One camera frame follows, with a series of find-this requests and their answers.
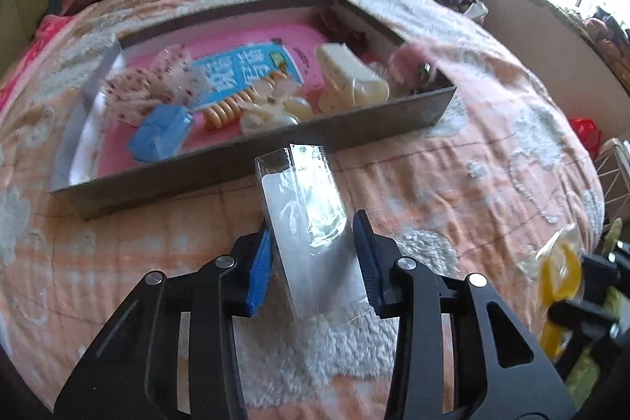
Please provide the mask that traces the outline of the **cream large hair claw clip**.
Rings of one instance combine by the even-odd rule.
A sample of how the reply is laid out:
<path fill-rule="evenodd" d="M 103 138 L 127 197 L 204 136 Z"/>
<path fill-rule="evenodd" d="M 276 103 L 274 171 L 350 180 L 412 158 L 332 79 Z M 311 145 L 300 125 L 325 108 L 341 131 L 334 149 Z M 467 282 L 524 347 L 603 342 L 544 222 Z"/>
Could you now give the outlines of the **cream large hair claw clip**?
<path fill-rule="evenodd" d="M 315 49 L 315 56 L 324 78 L 324 90 L 318 99 L 322 114 L 375 107 L 389 100 L 389 83 L 345 44 L 322 44 Z"/>

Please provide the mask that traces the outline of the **green fuzzy blanket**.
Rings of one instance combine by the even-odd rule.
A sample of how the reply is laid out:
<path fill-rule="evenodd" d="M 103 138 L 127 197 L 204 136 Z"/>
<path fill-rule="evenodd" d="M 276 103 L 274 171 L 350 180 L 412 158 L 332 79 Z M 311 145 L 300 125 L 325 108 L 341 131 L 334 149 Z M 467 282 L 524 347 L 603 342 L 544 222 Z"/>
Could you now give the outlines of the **green fuzzy blanket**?
<path fill-rule="evenodd" d="M 595 255 L 582 258 L 582 298 L 578 317 L 556 369 L 576 405 L 586 399 L 609 377 L 614 363 L 629 344 L 629 244 L 621 239 L 624 221 L 612 222 Z"/>

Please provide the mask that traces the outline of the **clear plastic packet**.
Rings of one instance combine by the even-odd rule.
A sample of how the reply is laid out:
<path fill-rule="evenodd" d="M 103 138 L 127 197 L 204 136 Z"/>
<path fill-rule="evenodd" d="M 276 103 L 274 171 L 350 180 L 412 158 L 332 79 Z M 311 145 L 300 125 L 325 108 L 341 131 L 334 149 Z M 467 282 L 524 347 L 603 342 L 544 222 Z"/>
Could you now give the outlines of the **clear plastic packet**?
<path fill-rule="evenodd" d="M 324 148 L 291 144 L 254 164 L 294 317 L 346 324 L 364 315 L 349 216 Z"/>

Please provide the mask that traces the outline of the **polka-dot lace bow hair clip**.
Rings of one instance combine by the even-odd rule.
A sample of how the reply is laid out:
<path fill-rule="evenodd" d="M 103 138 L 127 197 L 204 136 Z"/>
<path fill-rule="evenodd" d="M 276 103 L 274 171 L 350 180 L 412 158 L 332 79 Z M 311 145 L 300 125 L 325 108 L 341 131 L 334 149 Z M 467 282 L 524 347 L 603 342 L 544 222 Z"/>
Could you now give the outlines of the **polka-dot lace bow hair clip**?
<path fill-rule="evenodd" d="M 102 89 L 108 112 L 119 122 L 139 127 L 159 104 L 189 107 L 198 85 L 191 63 L 186 47 L 170 46 L 147 66 L 129 66 L 108 78 Z"/>

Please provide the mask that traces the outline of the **pink cartoon blanket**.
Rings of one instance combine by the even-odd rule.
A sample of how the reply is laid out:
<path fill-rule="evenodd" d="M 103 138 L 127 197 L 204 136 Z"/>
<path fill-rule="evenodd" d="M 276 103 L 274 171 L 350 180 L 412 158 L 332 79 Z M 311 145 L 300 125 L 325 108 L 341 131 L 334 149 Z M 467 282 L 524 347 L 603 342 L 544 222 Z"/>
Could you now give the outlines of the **pink cartoon blanket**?
<path fill-rule="evenodd" d="M 16 91 L 17 84 L 26 69 L 73 19 L 74 16 L 46 15 L 43 17 L 26 52 L 6 71 L 6 76 L 1 81 L 1 111 L 4 111 L 9 106 L 9 100 L 11 100 L 11 96 Z"/>

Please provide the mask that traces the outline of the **grey shallow cardboard box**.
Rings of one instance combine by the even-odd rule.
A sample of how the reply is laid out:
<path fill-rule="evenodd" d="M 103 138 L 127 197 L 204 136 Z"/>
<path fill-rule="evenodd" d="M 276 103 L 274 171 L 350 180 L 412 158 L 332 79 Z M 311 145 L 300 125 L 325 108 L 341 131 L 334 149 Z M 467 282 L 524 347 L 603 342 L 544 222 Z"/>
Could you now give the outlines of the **grey shallow cardboard box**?
<path fill-rule="evenodd" d="M 52 166 L 50 191 L 66 199 L 84 220 L 137 208 L 158 199 L 201 190 L 253 174 L 259 155 L 289 144 L 337 151 L 434 126 L 456 87 L 439 74 L 426 92 L 361 107 L 348 114 L 308 122 L 302 128 L 273 129 L 243 137 L 232 130 L 210 135 L 196 130 L 183 150 L 157 163 L 135 163 L 127 148 L 132 130 L 109 122 L 102 81 L 126 65 L 148 59 L 167 45 L 182 43 L 203 52 L 234 47 L 261 33 L 288 48 L 314 98 L 321 86 L 315 44 L 324 35 L 317 15 L 332 11 L 346 27 L 363 33 L 379 59 L 404 42 L 371 14 L 347 0 L 261 0 L 178 17 L 117 38 L 81 89 Z"/>

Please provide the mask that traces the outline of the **red plastic bag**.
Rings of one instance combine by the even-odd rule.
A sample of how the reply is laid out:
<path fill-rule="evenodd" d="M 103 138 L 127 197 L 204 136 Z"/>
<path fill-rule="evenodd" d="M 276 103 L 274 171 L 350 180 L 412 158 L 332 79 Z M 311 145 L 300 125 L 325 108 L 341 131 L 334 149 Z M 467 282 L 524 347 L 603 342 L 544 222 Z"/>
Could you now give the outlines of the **red plastic bag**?
<path fill-rule="evenodd" d="M 591 158 L 595 160 L 602 144 L 602 132 L 597 124 L 590 118 L 572 118 L 569 124 Z"/>

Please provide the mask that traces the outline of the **blue plastic small box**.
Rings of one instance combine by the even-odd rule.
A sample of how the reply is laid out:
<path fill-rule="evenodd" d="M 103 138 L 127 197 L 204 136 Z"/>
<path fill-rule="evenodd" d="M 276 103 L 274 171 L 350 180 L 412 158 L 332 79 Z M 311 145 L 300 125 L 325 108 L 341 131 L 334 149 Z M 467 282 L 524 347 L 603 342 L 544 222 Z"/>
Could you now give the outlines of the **blue plastic small box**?
<path fill-rule="evenodd" d="M 186 142 L 195 118 L 183 105 L 158 104 L 128 144 L 132 158 L 154 163 L 174 157 Z"/>

